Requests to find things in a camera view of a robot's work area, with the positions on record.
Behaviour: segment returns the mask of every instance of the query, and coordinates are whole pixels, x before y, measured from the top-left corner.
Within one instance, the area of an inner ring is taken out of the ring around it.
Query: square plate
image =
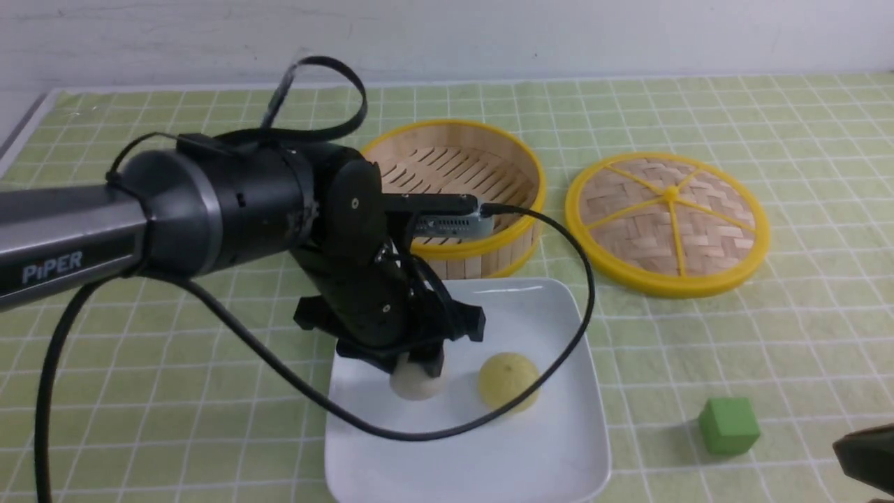
[[[440,430],[488,409],[478,370],[490,356],[522,353],[540,371],[568,344],[580,323],[571,291],[548,278],[445,281],[453,297],[485,310],[485,340],[444,345],[444,389],[423,402],[397,397],[388,376],[335,356],[329,397],[377,426]],[[341,503],[576,502],[598,494],[609,478],[611,451],[586,337],[544,383],[531,408],[468,433],[432,442],[373,437],[331,414],[326,421],[326,483]]]

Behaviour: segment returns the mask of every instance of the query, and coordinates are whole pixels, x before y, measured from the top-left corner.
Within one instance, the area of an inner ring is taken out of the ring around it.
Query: green checkered tablecloth
[[[253,126],[269,90],[58,93],[0,180],[96,183],[128,139]],[[518,135],[546,168],[547,212],[585,166],[667,150],[736,176],[763,203],[772,250],[739,289],[645,298],[601,280],[589,329],[610,425],[600,503],[842,501],[879,496],[842,473],[842,434],[894,422],[894,75],[460,84],[371,90],[362,146],[417,120],[462,117]],[[345,88],[295,90],[279,125],[320,127],[357,105]],[[150,141],[157,148],[165,141]],[[582,268],[547,233],[521,276],[579,300]],[[333,340],[291,321],[312,291],[286,256],[201,283],[317,388]],[[68,295],[0,315],[0,501],[32,501],[38,368]],[[53,481],[64,503],[329,501],[325,415],[199,303],[140,279],[80,317],[55,393]],[[744,456],[704,451],[709,396],[749,396],[763,436]]]

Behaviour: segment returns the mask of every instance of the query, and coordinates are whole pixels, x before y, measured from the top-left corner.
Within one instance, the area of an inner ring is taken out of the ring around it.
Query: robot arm
[[[464,217],[461,237],[489,234],[474,197],[382,194],[378,167],[332,143],[200,147],[218,141],[182,136],[105,185],[0,194],[0,309],[106,277],[191,278],[288,251],[320,292],[295,320],[337,337],[342,356],[390,373],[409,353],[434,377],[444,340],[481,340],[480,308],[426,287],[437,278],[409,256],[414,235],[448,232],[440,218]]]

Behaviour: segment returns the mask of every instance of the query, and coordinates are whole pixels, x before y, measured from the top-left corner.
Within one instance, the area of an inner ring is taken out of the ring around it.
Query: woven bamboo
[[[682,263],[685,276],[710,276],[734,268],[755,246],[755,215],[745,198],[718,176],[675,160],[636,158],[602,169],[585,183],[579,207],[606,251],[663,275],[681,276]]]
[[[481,202],[543,208],[544,174],[533,152],[485,124],[412,124],[374,141],[364,156],[378,163],[384,192],[467,193]],[[499,216],[484,240],[420,238],[413,252],[442,279],[508,276],[531,256],[539,234],[529,217]]]

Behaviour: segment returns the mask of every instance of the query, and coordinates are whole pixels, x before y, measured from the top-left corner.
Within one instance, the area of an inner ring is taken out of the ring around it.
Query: green cube
[[[751,401],[745,397],[709,398],[698,425],[704,446],[716,456],[744,454],[761,436]]]

